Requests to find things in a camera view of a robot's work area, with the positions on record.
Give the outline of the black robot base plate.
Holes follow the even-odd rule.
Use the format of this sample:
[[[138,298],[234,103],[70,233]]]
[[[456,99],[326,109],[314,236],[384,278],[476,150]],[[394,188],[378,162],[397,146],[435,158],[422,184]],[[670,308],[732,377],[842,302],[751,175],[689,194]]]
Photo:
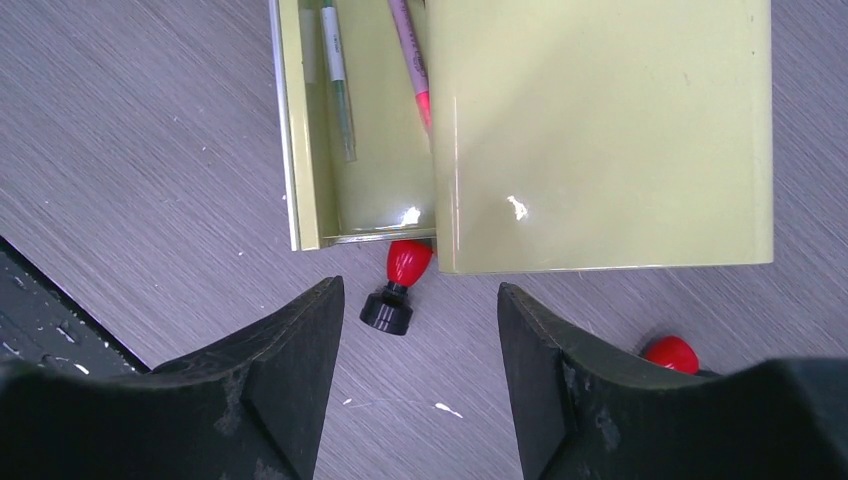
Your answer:
[[[1,240],[1,360],[91,378],[150,371],[6,239]]]

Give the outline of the red black stamp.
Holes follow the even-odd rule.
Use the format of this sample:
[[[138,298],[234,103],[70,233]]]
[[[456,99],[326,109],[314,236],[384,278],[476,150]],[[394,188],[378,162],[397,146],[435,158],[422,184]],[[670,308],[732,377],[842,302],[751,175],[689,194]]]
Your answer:
[[[359,319],[376,330],[404,336],[413,315],[409,289],[426,272],[433,255],[430,240],[393,241],[387,255],[387,283],[367,297]]]
[[[650,343],[642,357],[664,368],[699,377],[716,377],[717,373],[701,368],[695,350],[678,336],[665,336]]]

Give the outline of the green metal drawer cabinet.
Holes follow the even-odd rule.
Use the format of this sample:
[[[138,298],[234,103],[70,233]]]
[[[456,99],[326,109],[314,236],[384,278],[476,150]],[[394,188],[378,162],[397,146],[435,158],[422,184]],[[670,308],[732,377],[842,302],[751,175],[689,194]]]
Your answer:
[[[427,134],[388,1],[274,1],[290,244],[431,239],[442,272],[766,264],[774,256],[768,1],[406,1]]]

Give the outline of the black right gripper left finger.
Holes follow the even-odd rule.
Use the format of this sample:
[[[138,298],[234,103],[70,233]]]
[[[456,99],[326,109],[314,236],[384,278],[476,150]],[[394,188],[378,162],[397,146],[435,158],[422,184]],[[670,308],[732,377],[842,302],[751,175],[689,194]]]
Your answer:
[[[5,479],[310,479],[340,344],[344,283],[145,374],[1,365]]]

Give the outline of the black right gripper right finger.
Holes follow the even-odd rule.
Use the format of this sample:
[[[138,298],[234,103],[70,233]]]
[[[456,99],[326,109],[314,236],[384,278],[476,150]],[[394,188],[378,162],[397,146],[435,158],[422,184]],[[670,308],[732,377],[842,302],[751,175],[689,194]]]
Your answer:
[[[713,377],[623,351],[504,283],[497,319],[527,479],[843,479],[847,363]]]

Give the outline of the pink highlighter pen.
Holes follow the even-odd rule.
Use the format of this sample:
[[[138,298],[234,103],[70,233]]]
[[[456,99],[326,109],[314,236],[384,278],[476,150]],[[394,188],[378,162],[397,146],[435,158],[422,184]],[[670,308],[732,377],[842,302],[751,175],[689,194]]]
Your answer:
[[[397,31],[400,47],[414,92],[414,99],[427,134],[431,133],[432,117],[428,75],[422,51],[404,0],[389,0],[389,10]]]

